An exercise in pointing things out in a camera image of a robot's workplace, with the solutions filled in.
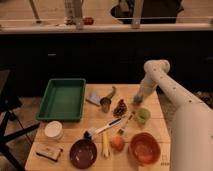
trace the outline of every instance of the white bowl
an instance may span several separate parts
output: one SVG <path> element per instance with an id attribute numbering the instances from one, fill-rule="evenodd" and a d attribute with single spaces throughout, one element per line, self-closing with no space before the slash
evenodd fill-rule
<path id="1" fill-rule="evenodd" d="M 63 135 L 62 124 L 59 121 L 52 121 L 46 125 L 44 133 L 48 138 L 59 140 Z"/>

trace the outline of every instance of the wooden table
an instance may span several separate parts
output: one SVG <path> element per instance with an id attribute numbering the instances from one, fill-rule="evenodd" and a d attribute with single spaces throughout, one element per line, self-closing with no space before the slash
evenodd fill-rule
<path id="1" fill-rule="evenodd" d="M 109 121 L 113 120 L 113 109 L 117 106 L 117 102 L 120 99 L 124 99 L 124 102 L 128 106 L 129 114 L 134 107 L 132 106 L 132 99 L 136 94 L 139 85 L 136 84 L 116 84 L 117 88 L 115 96 L 112 98 L 112 104 L 109 113 L 103 113 L 99 107 L 84 101 L 83 116 L 79 123 L 63 122 L 63 137 L 59 141 L 50 140 L 44 135 L 44 128 L 47 123 L 41 122 L 37 131 L 35 140 L 33 142 L 30 154 L 28 156 L 25 169 L 26 170 L 77 170 L 71 164 L 69 159 L 69 151 L 74 142 L 81 139 L 85 130 L 91 127 L 104 126 Z M 97 93 L 103 97 L 112 90 L 110 84 L 87 84 L 85 97 L 89 95 L 92 90 L 96 90 Z M 129 122 L 129 125 L 124 133 L 125 149 L 121 153 L 115 153 L 111 149 L 111 156 L 105 159 L 101 155 L 102 151 L 102 136 L 99 135 L 94 140 L 97 149 L 98 156 L 95 163 L 88 169 L 90 171 L 169 171 L 169 159 L 170 159 L 170 137 L 166 128 L 164 116 L 160 107 L 159 99 L 154 92 L 149 96 L 142 104 L 141 107 L 145 107 L 151 112 L 151 119 L 149 119 L 145 126 L 137 123 L 135 119 Z M 109 138 L 115 136 L 122 123 L 108 130 Z M 151 166 L 138 167 L 130 158 L 127 148 L 133 135 L 140 132 L 151 133 L 159 142 L 161 148 L 161 156 L 157 163 Z M 53 162 L 49 159 L 37 156 L 35 149 L 39 144 L 52 145 L 63 148 L 63 153 L 58 162 Z"/>

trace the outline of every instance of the green plastic tray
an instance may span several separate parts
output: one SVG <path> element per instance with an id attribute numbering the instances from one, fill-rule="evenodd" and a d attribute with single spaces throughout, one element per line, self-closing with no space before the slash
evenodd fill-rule
<path id="1" fill-rule="evenodd" d="M 41 101 L 37 120 L 80 121 L 85 79 L 50 79 Z"/>

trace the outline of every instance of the terracotta bowl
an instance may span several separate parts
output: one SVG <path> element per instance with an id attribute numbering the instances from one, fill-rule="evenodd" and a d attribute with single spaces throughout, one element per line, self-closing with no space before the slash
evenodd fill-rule
<path id="1" fill-rule="evenodd" d="M 70 149 L 71 163 L 78 169 L 89 168 L 97 158 L 97 148 L 93 141 L 81 139 Z"/>
<path id="2" fill-rule="evenodd" d="M 160 147 L 151 134 L 139 133 L 131 139 L 129 153 L 138 165 L 144 166 L 158 161 Z"/>

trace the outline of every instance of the corn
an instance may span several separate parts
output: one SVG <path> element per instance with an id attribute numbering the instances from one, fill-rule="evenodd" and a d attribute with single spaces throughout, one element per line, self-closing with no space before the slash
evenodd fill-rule
<path id="1" fill-rule="evenodd" d="M 107 136 L 107 132 L 104 131 L 102 134 L 102 155 L 105 158 L 108 158 L 110 156 L 110 149 L 109 149 L 109 139 Z"/>

